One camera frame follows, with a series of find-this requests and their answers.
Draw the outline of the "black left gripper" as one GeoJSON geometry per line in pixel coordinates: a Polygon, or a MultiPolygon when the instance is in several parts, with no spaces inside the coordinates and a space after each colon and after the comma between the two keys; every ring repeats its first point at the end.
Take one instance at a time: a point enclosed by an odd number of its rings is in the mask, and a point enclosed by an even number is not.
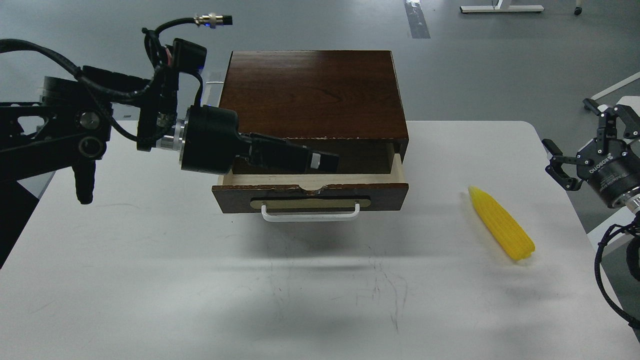
{"type": "Polygon", "coordinates": [[[187,110],[180,166],[183,171],[227,174],[236,158],[247,158],[251,166],[306,173],[310,170],[336,173],[337,153],[314,150],[280,137],[239,132],[235,111],[210,105],[192,105],[187,110]]]}

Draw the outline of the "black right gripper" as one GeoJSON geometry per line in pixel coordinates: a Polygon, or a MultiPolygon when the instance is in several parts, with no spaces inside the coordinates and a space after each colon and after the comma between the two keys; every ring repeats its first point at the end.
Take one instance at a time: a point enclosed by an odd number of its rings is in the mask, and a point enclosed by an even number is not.
{"type": "Polygon", "coordinates": [[[596,137],[578,151],[577,157],[564,156],[551,139],[542,139],[542,146],[550,155],[545,171],[565,191],[578,191],[584,180],[606,207],[624,207],[639,194],[640,160],[626,141],[618,139],[617,120],[625,125],[622,137],[637,141],[640,117],[630,105],[608,107],[599,105],[592,98],[585,98],[582,103],[586,110],[599,117],[596,137]],[[606,149],[599,152],[598,146],[606,146],[606,149]],[[577,166],[581,180],[570,177],[563,170],[563,164],[577,166]]]}

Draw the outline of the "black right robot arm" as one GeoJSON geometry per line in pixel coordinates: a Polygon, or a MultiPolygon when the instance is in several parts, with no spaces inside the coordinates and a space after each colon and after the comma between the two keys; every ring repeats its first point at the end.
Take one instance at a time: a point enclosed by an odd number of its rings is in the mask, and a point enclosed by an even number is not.
{"type": "Polygon", "coordinates": [[[634,331],[639,330],[639,318],[626,312],[605,289],[602,260],[616,237],[626,236],[626,248],[619,259],[624,262],[629,278],[639,280],[639,194],[640,160],[633,150],[639,139],[639,115],[630,105],[599,104],[592,98],[583,100],[583,107],[598,117],[595,135],[574,156],[568,156],[551,140],[542,145],[550,155],[546,173],[565,191],[578,191],[587,184],[608,208],[627,208],[631,221],[611,224],[596,245],[594,276],[602,297],[612,310],[634,331]]]}

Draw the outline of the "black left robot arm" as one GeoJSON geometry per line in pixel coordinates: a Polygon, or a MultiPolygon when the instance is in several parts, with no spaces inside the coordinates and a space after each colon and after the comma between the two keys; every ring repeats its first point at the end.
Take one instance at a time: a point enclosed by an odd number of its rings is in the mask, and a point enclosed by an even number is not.
{"type": "Polygon", "coordinates": [[[92,203],[96,162],[107,150],[112,130],[141,151],[164,148],[180,153],[182,170],[227,174],[238,158],[252,167],[296,174],[338,171],[339,156],[281,137],[239,131],[238,115],[201,103],[207,50],[160,34],[179,25],[230,26],[230,14],[201,14],[142,28],[153,67],[142,79],[91,66],[23,39],[5,38],[1,52],[32,51],[47,57],[73,80],[47,76],[39,101],[1,104],[1,262],[6,262],[37,199],[21,180],[70,167],[82,205],[92,203]]]}

